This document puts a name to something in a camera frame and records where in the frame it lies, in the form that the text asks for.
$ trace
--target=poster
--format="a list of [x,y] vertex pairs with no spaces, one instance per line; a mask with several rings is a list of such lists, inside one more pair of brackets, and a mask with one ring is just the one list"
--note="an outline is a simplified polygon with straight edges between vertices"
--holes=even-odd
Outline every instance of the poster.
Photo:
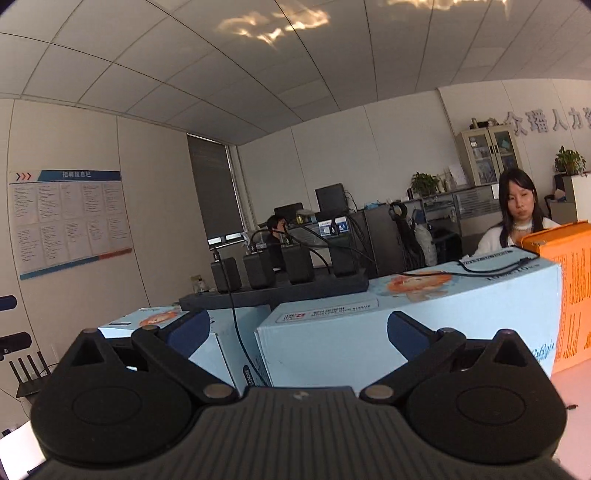
[[118,171],[12,172],[9,212],[21,280],[133,249]]

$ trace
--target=glass cabinet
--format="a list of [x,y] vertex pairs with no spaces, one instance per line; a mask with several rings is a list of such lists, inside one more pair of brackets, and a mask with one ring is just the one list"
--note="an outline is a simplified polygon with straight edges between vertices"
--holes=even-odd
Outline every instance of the glass cabinet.
[[508,125],[476,128],[457,136],[462,167],[475,186],[497,183],[508,168],[522,168]]

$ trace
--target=cardboard box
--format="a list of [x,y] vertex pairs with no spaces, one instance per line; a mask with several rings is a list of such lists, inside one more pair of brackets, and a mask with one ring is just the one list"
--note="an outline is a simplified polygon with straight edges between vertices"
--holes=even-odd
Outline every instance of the cardboard box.
[[[267,318],[270,311],[268,306],[236,309],[236,319],[246,351],[267,383],[268,378],[254,331]],[[175,307],[140,309],[100,327],[99,330],[105,338],[129,337],[134,330],[143,325],[164,327],[184,314],[186,312]],[[204,320],[209,322],[209,327],[204,328],[209,330],[209,334],[199,340],[201,343],[189,360],[220,380],[234,385],[241,395],[247,385],[262,386],[263,382],[253,372],[238,341],[232,310],[209,310],[208,314],[209,320],[206,317]]]
[[[508,248],[467,266],[492,270],[535,258]],[[456,262],[422,271],[464,272]],[[342,297],[285,303],[256,338],[272,385],[349,385],[358,393],[406,362],[388,340],[387,321],[401,310],[427,327],[453,327],[468,338],[490,339],[516,330],[550,375],[560,319],[560,267],[539,258],[510,274],[463,278],[383,277],[369,290]]]
[[591,359],[591,225],[533,233],[522,246],[562,266],[562,314],[554,372]]

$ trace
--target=wall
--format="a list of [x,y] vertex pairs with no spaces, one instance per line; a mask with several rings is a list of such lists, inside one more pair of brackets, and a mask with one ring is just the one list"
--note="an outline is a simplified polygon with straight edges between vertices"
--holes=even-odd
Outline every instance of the wall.
[[[7,196],[0,196],[0,291],[20,301],[16,310],[0,313],[0,335],[32,328],[48,364],[59,360],[84,327],[171,304],[191,292],[193,274],[210,281],[210,253],[182,132],[79,108],[0,100],[0,162],[5,186],[7,171],[15,170],[122,173],[134,253],[20,282]],[[8,361],[0,362],[0,387],[11,394],[13,377]],[[26,420],[15,400],[0,395],[0,429]]]
[[[465,129],[470,118],[486,119],[490,116],[499,122],[513,111],[523,119],[527,135],[519,135],[517,144],[524,170],[530,173],[540,198],[553,190],[554,157],[561,145],[574,148],[586,158],[591,158],[591,135],[584,118],[583,108],[591,107],[591,82],[585,80],[504,80],[453,85],[441,88],[441,97],[449,114],[454,133]],[[571,107],[581,113],[583,128],[573,129],[568,116]],[[526,112],[542,109],[548,123],[548,133],[532,131]],[[568,130],[553,130],[553,109],[558,110]]]
[[[571,128],[571,107],[581,113],[582,129]],[[414,172],[439,174],[458,161],[454,136],[468,128],[472,117],[503,122],[513,111],[528,131],[517,139],[524,170],[542,198],[552,192],[554,156],[561,145],[591,158],[584,107],[591,107],[591,82],[585,80],[467,83],[317,118],[238,151],[253,214],[262,222],[286,203],[316,209],[314,190],[333,183],[343,183],[359,207],[400,198]],[[525,112],[538,108],[547,117],[548,133],[530,130]],[[570,123],[568,131],[553,130],[553,109]]]
[[315,189],[333,183],[359,207],[400,198],[414,172],[439,174],[457,161],[437,92],[334,113],[238,150],[257,222],[287,203],[317,210]]

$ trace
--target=paper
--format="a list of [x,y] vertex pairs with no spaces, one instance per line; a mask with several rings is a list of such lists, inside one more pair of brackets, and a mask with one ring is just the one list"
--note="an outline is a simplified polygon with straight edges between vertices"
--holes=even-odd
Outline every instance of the paper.
[[66,241],[71,260],[78,260],[92,255],[85,220],[66,222]]
[[60,189],[57,183],[37,184],[37,206],[40,222],[61,220]]
[[17,225],[37,223],[37,191],[34,184],[12,186],[12,211]]
[[61,214],[65,219],[84,216],[82,191],[79,183],[60,183]]
[[61,222],[45,223],[41,225],[40,230],[47,266],[66,263],[69,258],[63,224]]
[[105,205],[100,183],[83,183],[82,198],[84,200],[85,215],[97,216],[103,214]]
[[17,263],[19,270],[30,272],[46,267],[41,234],[37,225],[23,226],[17,229]]
[[105,254],[109,251],[109,233],[107,231],[107,220],[99,218],[89,220],[86,224],[88,229],[88,238],[90,239],[90,248],[93,255]]
[[112,249],[123,250],[131,247],[131,235],[125,215],[109,218],[107,222]]
[[466,180],[466,175],[464,174],[464,169],[459,163],[453,163],[449,165],[449,173],[456,181],[456,185],[460,186],[466,185],[468,183]]
[[123,185],[120,181],[105,182],[103,184],[103,195],[105,196],[105,210],[107,215],[125,213]]

